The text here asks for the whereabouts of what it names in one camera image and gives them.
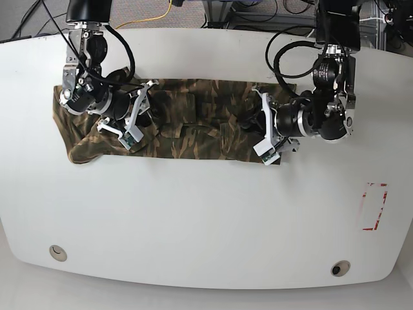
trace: yellow cable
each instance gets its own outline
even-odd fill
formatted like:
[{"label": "yellow cable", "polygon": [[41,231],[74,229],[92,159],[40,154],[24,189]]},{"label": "yellow cable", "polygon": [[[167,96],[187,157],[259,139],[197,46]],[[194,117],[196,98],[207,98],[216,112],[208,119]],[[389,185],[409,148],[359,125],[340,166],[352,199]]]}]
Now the yellow cable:
[{"label": "yellow cable", "polygon": [[161,16],[157,16],[157,17],[141,19],[140,21],[128,21],[126,23],[123,23],[122,25],[117,26],[116,29],[122,28],[123,26],[129,25],[129,24],[142,23],[143,21],[155,21],[156,19],[164,18],[166,15],[168,15],[171,8],[172,8],[172,0],[170,0],[170,2],[169,2],[169,7],[168,7],[168,10],[166,11],[165,14],[163,14]]}]

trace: white table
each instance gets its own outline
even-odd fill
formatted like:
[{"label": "white table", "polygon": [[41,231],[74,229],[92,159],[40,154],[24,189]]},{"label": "white table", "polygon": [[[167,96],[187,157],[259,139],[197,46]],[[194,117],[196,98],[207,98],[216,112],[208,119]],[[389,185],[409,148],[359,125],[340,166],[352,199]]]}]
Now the white table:
[{"label": "white table", "polygon": [[[141,78],[276,83],[264,61],[270,34],[121,33]],[[109,73],[128,60],[106,38]],[[295,39],[280,37],[271,54]],[[65,51],[57,36],[0,45],[0,217],[18,259],[102,278],[222,289],[353,284],[391,272],[413,218],[412,59],[359,52],[354,135],[337,145],[303,139],[280,167],[117,156],[73,165],[52,119]],[[315,57],[293,50],[281,69],[302,72]],[[309,76],[296,83],[313,87]],[[388,185],[376,231],[363,231],[377,214],[378,193],[370,189],[360,212],[368,182]],[[68,260],[55,261],[51,245]],[[341,260],[351,268],[337,278],[330,270]]]}]

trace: gray floor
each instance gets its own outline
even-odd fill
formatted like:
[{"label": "gray floor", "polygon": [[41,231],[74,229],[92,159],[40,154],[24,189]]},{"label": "gray floor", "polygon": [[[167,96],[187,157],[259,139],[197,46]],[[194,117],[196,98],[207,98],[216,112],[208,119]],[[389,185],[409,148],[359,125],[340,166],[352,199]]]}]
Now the gray floor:
[{"label": "gray floor", "polygon": [[[53,16],[66,12],[69,0],[45,0]],[[1,0],[0,4],[0,40],[9,39],[14,30],[19,26],[20,20],[30,8],[34,0]],[[277,0],[278,12],[286,13],[282,0]],[[265,12],[273,14],[277,8],[275,0],[263,0],[257,6],[249,8],[251,12]],[[294,12],[300,11],[306,4],[298,0],[288,0],[288,8]],[[160,16],[168,8],[167,0],[114,0],[111,23],[120,25],[125,21],[144,19]],[[47,21],[46,12],[42,7],[38,8],[22,31],[22,36],[34,36]],[[125,28],[199,28],[204,23],[204,9],[201,1],[187,0],[181,8],[172,7],[171,12],[163,19],[146,23],[128,25]],[[65,28],[65,17],[56,19],[61,28]],[[42,31],[55,33],[53,25],[48,25]]]}]

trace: camouflage cloth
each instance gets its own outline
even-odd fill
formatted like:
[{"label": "camouflage cloth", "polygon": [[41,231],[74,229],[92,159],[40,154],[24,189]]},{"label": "camouflage cloth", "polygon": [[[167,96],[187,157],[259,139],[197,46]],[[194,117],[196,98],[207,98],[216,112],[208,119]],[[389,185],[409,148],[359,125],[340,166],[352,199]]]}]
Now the camouflage cloth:
[{"label": "camouflage cloth", "polygon": [[[146,83],[148,80],[134,80]],[[196,160],[239,160],[261,163],[253,146],[262,140],[258,134],[244,132],[237,115],[261,104],[252,92],[259,86],[280,103],[290,98],[279,85],[216,81],[205,79],[161,79],[149,93],[151,104],[163,107],[163,125],[139,126],[145,135],[130,150],[117,136],[97,131],[98,115],[75,116],[59,104],[61,87],[54,89],[54,120],[66,145],[72,163],[87,163],[100,155],[144,156],[154,158],[186,158]]]}]

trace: cable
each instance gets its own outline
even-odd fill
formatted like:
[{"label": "cable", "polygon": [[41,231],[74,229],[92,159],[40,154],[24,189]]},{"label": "cable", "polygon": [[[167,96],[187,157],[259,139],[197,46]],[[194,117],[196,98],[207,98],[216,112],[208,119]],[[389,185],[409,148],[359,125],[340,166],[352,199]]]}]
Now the cable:
[{"label": "cable", "polygon": [[130,49],[129,44],[126,42],[125,39],[123,39],[123,37],[116,31],[114,30],[111,26],[107,25],[105,26],[105,28],[111,33],[113,34],[116,39],[118,39],[122,45],[124,46],[126,53],[128,54],[129,57],[129,62],[130,62],[130,71],[129,71],[129,75],[126,77],[126,82],[130,82],[134,76],[135,76],[135,57],[134,57],[134,53],[132,52],[132,50]]},{"label": "cable", "polygon": [[383,17],[369,17],[369,18],[364,18],[360,19],[360,21],[382,21],[386,23],[387,21],[385,20],[386,16]]},{"label": "cable", "polygon": [[25,23],[28,21],[28,19],[32,16],[32,14],[34,13],[34,11],[36,10],[36,8],[39,6],[41,0],[36,0],[32,6],[28,9],[28,11],[26,12],[25,16],[23,16],[22,21],[20,23],[20,25],[17,27],[17,29],[15,30],[15,32],[13,33],[11,39],[14,39],[14,37],[21,31],[21,29],[23,28],[23,26],[25,25]]},{"label": "cable", "polygon": [[166,11],[165,14],[157,17],[152,17],[152,18],[147,18],[147,19],[141,19],[140,21],[128,21],[126,23],[123,23],[119,26],[116,27],[116,29],[122,28],[123,26],[129,25],[129,24],[135,24],[135,23],[142,23],[143,21],[155,21],[156,19],[161,19],[164,18],[168,13],[170,12],[170,9],[172,8],[172,1],[169,2],[169,7],[168,10]]},{"label": "cable", "polygon": [[384,12],[382,11],[382,9],[380,8],[380,4],[377,2],[377,0],[373,0],[373,1],[374,1],[374,3],[377,5],[377,7],[379,8],[380,12],[383,13],[383,15],[386,15],[386,13],[384,13]]},{"label": "cable", "polygon": [[246,21],[251,21],[251,22],[253,22],[253,23],[264,23],[265,21],[270,21],[271,19],[273,19],[273,18],[277,15],[277,13],[278,13],[278,3],[277,3],[277,0],[274,0],[274,2],[276,3],[276,12],[275,12],[274,15],[271,16],[270,18],[264,19],[264,20],[262,20],[262,21],[254,21],[254,20],[252,20],[252,19],[245,18],[245,17],[239,15],[236,11],[232,11],[232,13],[233,13],[235,16],[238,16],[239,18],[242,18],[242,19],[244,19],[244,20],[246,20]]},{"label": "cable", "polygon": [[[325,7],[324,7],[324,0],[319,0],[319,5],[320,5],[320,7],[319,7],[320,12],[322,13],[322,14],[320,14],[320,15],[322,16],[323,28],[324,28],[324,31],[325,31],[325,44],[324,44],[324,48],[323,48],[323,51],[322,51],[320,57],[317,59],[317,61],[314,63],[314,65],[312,66],[312,68],[311,68],[310,70],[307,70],[306,72],[304,72],[304,73],[302,73],[302,74],[295,75],[295,76],[291,76],[291,75],[288,75],[288,74],[282,74],[282,73],[279,71],[279,66],[272,67],[272,66],[270,65],[269,60],[268,60],[268,51],[270,50],[270,46],[271,46],[272,42],[273,42],[280,34],[283,34],[283,33],[285,33],[286,31],[289,31],[289,30],[292,30],[292,29],[295,29],[295,28],[311,28],[311,29],[314,29],[315,27],[314,27],[314,26],[292,26],[292,27],[289,27],[289,28],[287,28],[287,29],[284,29],[284,30],[278,32],[274,37],[272,37],[272,39],[270,40],[270,42],[268,42],[267,48],[266,48],[266,50],[265,50],[265,61],[267,62],[267,66],[269,67],[269,69],[270,69],[271,71],[273,71],[273,73],[274,73],[277,77],[289,78],[289,79],[302,78],[302,77],[304,77],[304,76],[309,75],[313,70],[315,70],[316,68],[318,68],[318,67],[320,66],[321,62],[323,61],[323,58],[325,57],[325,55],[326,55],[326,53],[327,53],[327,48],[328,48],[328,44],[329,44],[329,41],[330,41],[330,40],[329,40],[330,32],[329,32],[328,24],[327,24],[327,16],[326,16]],[[315,45],[314,45],[314,43],[309,43],[308,41],[300,41],[300,42],[301,42],[301,46],[303,46],[303,47],[306,46],[306,47],[316,48]],[[295,44],[295,43],[291,43],[291,44],[289,44],[289,46],[299,47],[300,45]],[[285,49],[285,47],[284,47],[284,48],[282,48],[281,50],[285,53],[285,52],[286,52],[287,50],[289,50],[289,49]]]},{"label": "cable", "polygon": [[65,30],[70,30],[70,29],[69,28],[64,28],[64,29],[62,29],[62,32],[65,31]]},{"label": "cable", "polygon": [[[237,30],[237,28],[241,28],[241,27],[250,28],[250,29],[252,29],[252,30],[261,31],[261,32],[271,32],[271,33],[275,33],[275,32],[278,32],[278,31],[279,31],[279,30],[260,29],[260,28],[257,28],[257,27],[254,27],[254,26],[250,26],[250,25],[238,25],[238,26],[235,26],[235,27],[233,28],[233,30]],[[289,35],[291,35],[291,36],[307,36],[307,37],[308,37],[308,35],[311,34],[311,32],[309,32],[309,33],[307,33],[307,34],[293,34],[292,32],[285,32],[285,33],[286,33],[286,34],[289,34]]]},{"label": "cable", "polygon": [[[66,15],[66,14],[67,14],[67,13],[62,13],[62,14],[59,14],[59,15],[54,16],[53,18],[56,19],[56,18],[58,18],[58,17],[61,17],[61,16]],[[40,30],[39,30],[38,33],[36,34],[37,36],[41,33],[41,31],[45,28],[45,26],[46,26],[47,24],[49,24],[49,21],[51,21],[50,18],[49,18],[48,21],[45,22],[45,24],[40,28]]]},{"label": "cable", "polygon": [[311,32],[308,34],[307,38],[311,37],[312,34],[316,31],[316,29],[311,30]]},{"label": "cable", "polygon": [[42,5],[44,6],[47,15],[49,15],[49,17],[51,18],[53,24],[55,25],[55,27],[57,28],[57,30],[59,31],[61,37],[65,40],[66,44],[68,45],[68,47],[72,50],[72,52],[74,53],[74,55],[76,56],[77,60],[79,61],[79,64],[83,67],[83,70],[85,70],[85,72],[87,72],[91,78],[95,79],[96,81],[99,81],[103,84],[109,84],[109,85],[119,85],[119,86],[125,86],[125,85],[130,85],[130,86],[137,86],[137,87],[142,87],[141,85],[138,84],[133,84],[133,83],[122,83],[122,82],[117,82],[117,81],[112,81],[110,79],[105,79],[104,77],[100,76],[97,72],[90,70],[85,63],[83,62],[83,60],[81,60],[81,58],[79,57],[79,53],[77,52],[77,50],[75,49],[73,43],[70,41],[70,39],[67,39],[65,37],[65,35],[63,34],[62,30],[59,28],[59,25],[56,23],[56,21],[54,20],[52,14],[50,13],[48,7],[46,6],[45,0],[40,0],[40,2],[42,3]]},{"label": "cable", "polygon": [[259,4],[259,1],[254,1],[254,2],[252,2],[250,5],[246,5],[246,4],[244,4],[242,1],[239,1],[239,2],[238,2],[238,5],[241,5],[241,6],[244,7],[244,8],[251,8],[251,7],[256,6],[256,5],[258,5],[258,4]]},{"label": "cable", "polygon": [[[285,45],[281,50],[278,51],[278,53],[276,54],[275,58],[274,58],[274,69],[272,70],[274,73],[275,72],[279,72],[279,60],[281,59],[281,57],[288,52],[289,50],[292,50],[293,48],[296,47],[309,47],[309,48],[316,48],[313,42],[310,41],[296,41],[296,42],[291,42],[287,45]],[[268,59],[266,59],[267,61],[267,65],[268,67],[271,68]],[[279,83],[279,85],[283,88],[283,90],[285,90],[288,95],[290,95],[290,97],[292,98],[296,98],[298,97],[298,94],[296,94],[287,84],[287,82],[283,79],[283,76],[277,75],[276,74],[276,79]]]},{"label": "cable", "polygon": [[309,1],[309,0],[300,0],[300,1],[301,1],[301,2],[304,2],[304,3],[308,4],[308,5],[316,5],[316,3],[313,2],[313,1]]},{"label": "cable", "polygon": [[299,11],[299,12],[293,12],[293,11],[291,11],[290,9],[288,9],[287,0],[283,0],[284,9],[285,9],[288,13],[294,14],[294,15],[299,15],[299,14],[302,14],[302,13],[307,12],[308,9],[311,7],[311,4],[310,4],[310,3],[307,3],[307,2],[306,2],[306,4],[307,4],[307,7],[306,7],[306,8],[302,9],[302,10]]},{"label": "cable", "polygon": [[202,26],[200,26],[200,28],[204,28],[205,27],[205,25],[207,24],[207,17],[206,17],[207,15],[205,14],[205,22],[203,23],[203,25]]},{"label": "cable", "polygon": [[[395,41],[395,40],[394,40],[395,38],[397,38],[397,39],[400,40],[400,42],[399,42],[400,45],[399,45],[398,47],[397,47],[397,46],[394,46],[394,45],[391,43],[391,42]],[[390,45],[390,46],[391,46],[393,49],[395,49],[395,50],[400,50],[400,49],[403,47],[403,42],[402,42],[401,38],[400,38],[399,36],[397,36],[395,33],[393,33],[391,37],[388,37],[388,38],[387,38],[387,44]]]},{"label": "cable", "polygon": [[[23,23],[23,21],[25,20],[26,16],[28,15],[28,13],[33,10],[34,6],[36,5],[37,2],[33,3],[32,6],[26,11],[26,13],[23,15],[23,17],[20,20],[20,24]],[[19,31],[19,37],[21,37],[21,30],[22,30],[23,26],[20,28]]]},{"label": "cable", "polygon": [[[384,1],[384,4],[389,9],[388,14],[385,14],[385,22],[387,24],[385,31],[393,38],[397,36],[402,43],[407,43],[408,45],[413,46],[411,39],[413,35],[411,26],[412,19],[410,18],[413,6],[411,1],[387,0]],[[393,16],[396,17],[396,20],[393,20],[393,24],[391,25],[387,22],[387,19],[391,20]]]}]

